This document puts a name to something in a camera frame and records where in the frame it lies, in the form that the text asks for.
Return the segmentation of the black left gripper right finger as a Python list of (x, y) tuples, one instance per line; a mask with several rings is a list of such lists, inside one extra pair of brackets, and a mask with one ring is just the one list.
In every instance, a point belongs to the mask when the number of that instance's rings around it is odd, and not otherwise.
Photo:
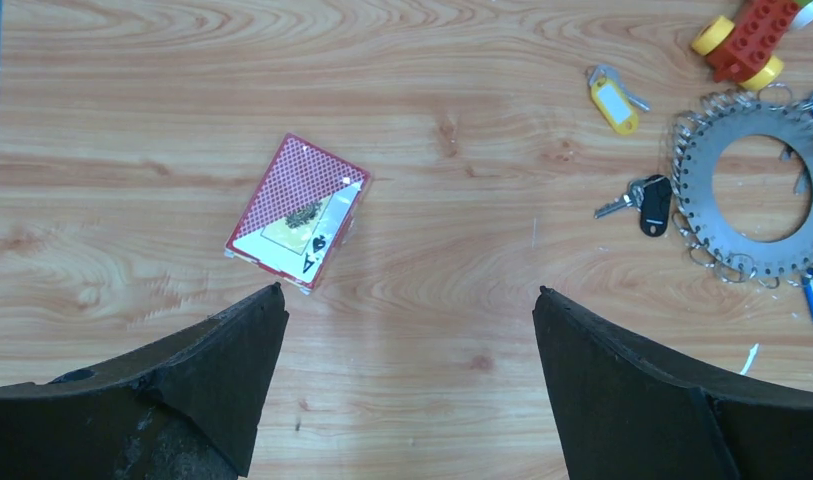
[(680, 353), (542, 287), (532, 312), (573, 479), (813, 479), (813, 392)]

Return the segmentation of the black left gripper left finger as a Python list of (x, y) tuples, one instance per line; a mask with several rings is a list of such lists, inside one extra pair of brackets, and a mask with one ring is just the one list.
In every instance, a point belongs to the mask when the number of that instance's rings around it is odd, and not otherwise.
[(279, 284), (109, 360), (0, 387), (0, 479), (238, 479), (289, 319)]

